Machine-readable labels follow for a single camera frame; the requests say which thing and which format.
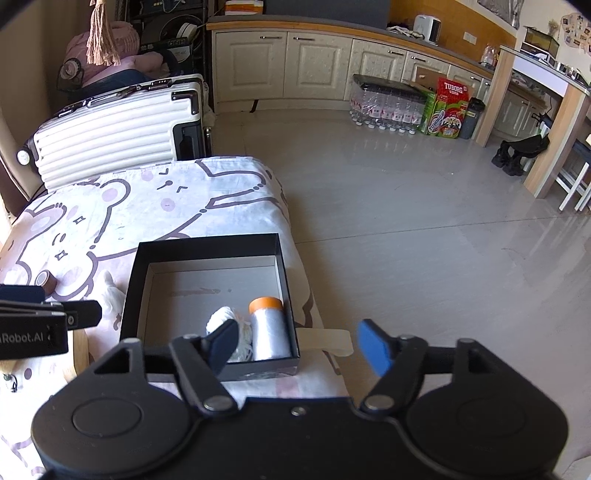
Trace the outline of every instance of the gray floor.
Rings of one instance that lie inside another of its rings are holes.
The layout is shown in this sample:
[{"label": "gray floor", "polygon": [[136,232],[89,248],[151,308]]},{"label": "gray floor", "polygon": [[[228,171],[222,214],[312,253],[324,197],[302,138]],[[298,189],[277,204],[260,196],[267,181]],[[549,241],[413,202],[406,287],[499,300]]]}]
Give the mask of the gray floor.
[{"label": "gray floor", "polygon": [[[561,468],[591,453],[591,223],[558,212],[564,191],[535,200],[494,147],[370,131],[347,112],[221,115],[214,148],[282,181],[327,327],[476,338],[567,412]],[[339,363],[359,400],[374,375],[359,353]]]}]

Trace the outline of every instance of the orange cap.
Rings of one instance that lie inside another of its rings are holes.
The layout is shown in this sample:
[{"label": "orange cap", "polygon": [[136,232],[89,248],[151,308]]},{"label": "orange cap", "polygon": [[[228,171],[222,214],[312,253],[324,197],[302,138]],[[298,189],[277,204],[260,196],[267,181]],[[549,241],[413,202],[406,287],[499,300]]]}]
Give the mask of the orange cap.
[{"label": "orange cap", "polygon": [[251,315],[260,309],[283,310],[283,304],[280,299],[276,299],[275,297],[261,297],[260,299],[253,300],[248,306]]}]

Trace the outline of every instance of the macrame hanging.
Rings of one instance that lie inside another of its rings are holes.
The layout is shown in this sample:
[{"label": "macrame hanging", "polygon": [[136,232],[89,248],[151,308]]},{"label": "macrame hanging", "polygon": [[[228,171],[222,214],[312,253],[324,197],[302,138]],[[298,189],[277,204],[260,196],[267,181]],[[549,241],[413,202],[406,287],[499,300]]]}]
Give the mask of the macrame hanging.
[{"label": "macrame hanging", "polygon": [[86,47],[86,58],[92,65],[121,65],[121,59],[115,46],[113,30],[109,24],[106,0],[90,0],[95,6],[90,18],[90,36]]}]

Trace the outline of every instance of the kitchen cabinet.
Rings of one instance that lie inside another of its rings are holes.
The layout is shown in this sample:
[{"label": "kitchen cabinet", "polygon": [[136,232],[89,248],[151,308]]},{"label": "kitchen cabinet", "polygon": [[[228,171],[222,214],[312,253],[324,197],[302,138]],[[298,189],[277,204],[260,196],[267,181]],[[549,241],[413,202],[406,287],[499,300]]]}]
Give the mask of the kitchen cabinet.
[{"label": "kitchen cabinet", "polygon": [[527,112],[525,113],[525,118],[517,134],[518,138],[529,138],[538,133],[540,124],[534,118],[534,115],[539,117],[540,113],[541,108],[531,103],[527,109]]},{"label": "kitchen cabinet", "polygon": [[507,92],[496,119],[495,130],[517,138],[529,110],[530,103],[528,101],[512,92]]},{"label": "kitchen cabinet", "polygon": [[480,89],[482,88],[483,78],[475,73],[450,65],[447,73],[447,78],[460,82],[463,85],[467,85],[470,89],[470,97],[478,96]]},{"label": "kitchen cabinet", "polygon": [[283,97],[285,31],[216,34],[218,102]]},{"label": "kitchen cabinet", "polygon": [[353,75],[370,75],[400,82],[407,51],[382,43],[353,40],[344,100],[349,100]]},{"label": "kitchen cabinet", "polygon": [[491,92],[492,80],[483,79],[480,85],[480,90],[476,94],[476,97],[482,100],[484,103],[488,102],[488,95]]},{"label": "kitchen cabinet", "polygon": [[306,31],[287,35],[283,97],[343,100],[353,39]]},{"label": "kitchen cabinet", "polygon": [[428,57],[420,53],[409,51],[404,62],[404,69],[402,70],[402,79],[415,82],[417,80],[417,67],[433,70],[439,72],[443,76],[447,76],[450,65],[444,61]]}]

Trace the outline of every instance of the electrical outlet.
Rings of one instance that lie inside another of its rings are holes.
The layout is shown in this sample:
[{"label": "electrical outlet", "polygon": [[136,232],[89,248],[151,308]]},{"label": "electrical outlet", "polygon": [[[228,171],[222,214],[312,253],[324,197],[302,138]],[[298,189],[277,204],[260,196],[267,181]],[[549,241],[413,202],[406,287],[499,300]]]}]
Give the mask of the electrical outlet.
[{"label": "electrical outlet", "polygon": [[474,35],[468,32],[464,32],[464,40],[470,42],[472,45],[476,45],[476,40],[478,40]]}]

